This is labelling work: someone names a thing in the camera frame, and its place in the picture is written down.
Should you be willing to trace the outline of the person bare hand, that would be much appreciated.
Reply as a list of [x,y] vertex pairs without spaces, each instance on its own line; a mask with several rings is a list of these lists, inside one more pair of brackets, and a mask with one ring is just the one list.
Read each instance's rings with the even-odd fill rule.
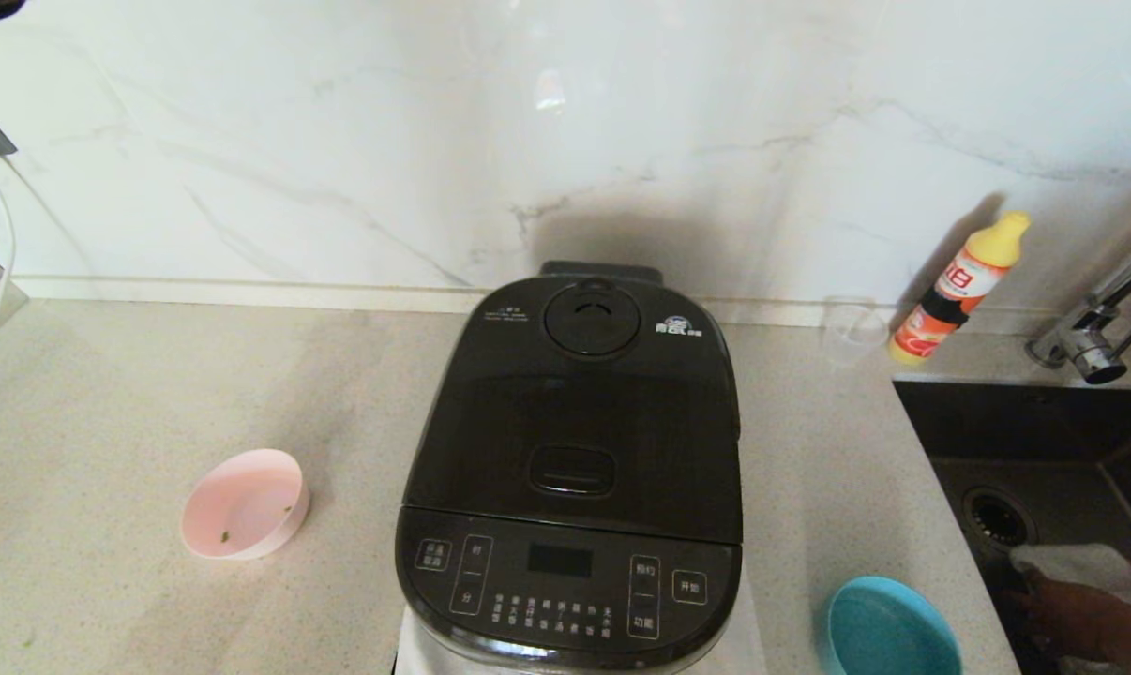
[[1114,664],[1131,674],[1131,604],[1096,587],[1030,569],[1027,591],[1007,592],[1033,644],[1054,657]]

